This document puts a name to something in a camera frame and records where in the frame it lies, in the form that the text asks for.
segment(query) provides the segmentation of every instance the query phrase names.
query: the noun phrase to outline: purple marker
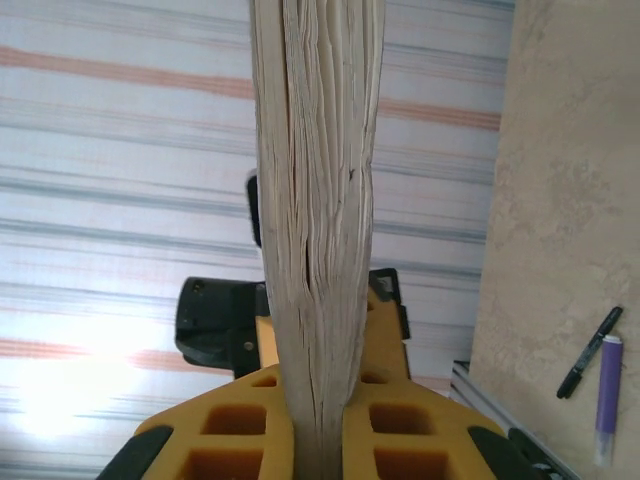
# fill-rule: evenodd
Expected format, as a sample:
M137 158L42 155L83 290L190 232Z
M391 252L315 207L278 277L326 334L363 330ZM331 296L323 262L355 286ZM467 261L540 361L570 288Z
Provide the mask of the purple marker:
M600 467L611 466L613 457L613 435L616 431L621 368L622 340L614 335L607 335L602 343L600 391L596 417L596 453L593 460Z

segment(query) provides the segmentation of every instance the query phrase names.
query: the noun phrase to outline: beige wall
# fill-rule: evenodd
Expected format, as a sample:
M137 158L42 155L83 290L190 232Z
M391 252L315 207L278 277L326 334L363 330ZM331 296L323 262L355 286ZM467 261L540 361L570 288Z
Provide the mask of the beige wall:
M640 2L516 6L472 376L585 478L640 468ZM608 311L626 312L614 469L592 467L600 356L564 375Z

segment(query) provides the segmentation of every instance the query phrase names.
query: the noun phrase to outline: marker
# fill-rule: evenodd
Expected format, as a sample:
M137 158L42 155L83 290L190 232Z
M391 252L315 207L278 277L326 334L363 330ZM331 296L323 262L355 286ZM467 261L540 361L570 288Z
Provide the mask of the marker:
M613 436L616 432L621 369L622 341L619 337L607 335L602 345L598 415L596 416L596 451L593 457L593 462L600 467L611 466L613 458Z
M558 388L558 392L556 393L558 398L569 398L571 396L578 386L578 383L580 383L580 380L582 380L582 372L584 372L584 369L589 365L589 362L600 348L600 345L602 345L602 340L605 335L608 335L615 326L620 315L622 315L622 311L622 307L613 307L613 310L609 312L607 318L604 319L602 325L600 325L596 333L591 337L582 354L580 354L578 361L573 368L569 370L562 385Z

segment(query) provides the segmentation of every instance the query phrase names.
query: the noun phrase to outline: black marker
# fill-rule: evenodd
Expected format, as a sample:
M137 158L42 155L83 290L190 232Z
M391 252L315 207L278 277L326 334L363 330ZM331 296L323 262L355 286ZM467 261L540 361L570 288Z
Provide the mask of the black marker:
M604 336L611 332L620 315L622 315L622 307L613 307L613 310L609 312L607 318L604 319L604 322L602 322L602 325L598 328L598 331L593 335L591 340L589 340L589 343L582 351L582 354L580 354L576 364L569 370L569 373L558 389L558 393L556 393L558 398L569 398L571 396L578 383L580 383L580 380L582 380L582 372L584 372L584 369L589 365L589 362L600 348L600 345L602 345Z

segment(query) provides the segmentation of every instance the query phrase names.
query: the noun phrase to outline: orange stripe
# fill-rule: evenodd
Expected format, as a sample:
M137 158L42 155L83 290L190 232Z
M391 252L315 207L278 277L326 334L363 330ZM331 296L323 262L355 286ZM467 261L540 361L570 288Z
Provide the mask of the orange stripe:
M378 111L386 117L436 122L458 127L475 127L485 130L500 129L500 114L484 113L459 108L438 107L381 98Z
M118 346L113 347L117 354ZM73 345L33 342L27 340L0 339L0 358L31 358L38 360L68 360L72 358L91 356L90 350ZM182 355L176 352L162 352L158 350L141 350L127 356L128 363L133 367L147 370L164 370L169 372L200 372L230 375L229 370L221 368L206 368L190 365Z
M236 98L253 98L251 80L176 73L155 68L56 57L25 52L10 47L0 47L0 65L48 70L159 87L181 87Z
M253 98L251 80L243 78L177 73L154 68L31 53L10 47L0 47L0 65L62 72L159 87L201 90L233 98ZM493 131L498 131L500 128L500 114L498 113L461 110L388 98L380 99L379 113L390 118L436 122L460 127L474 127Z

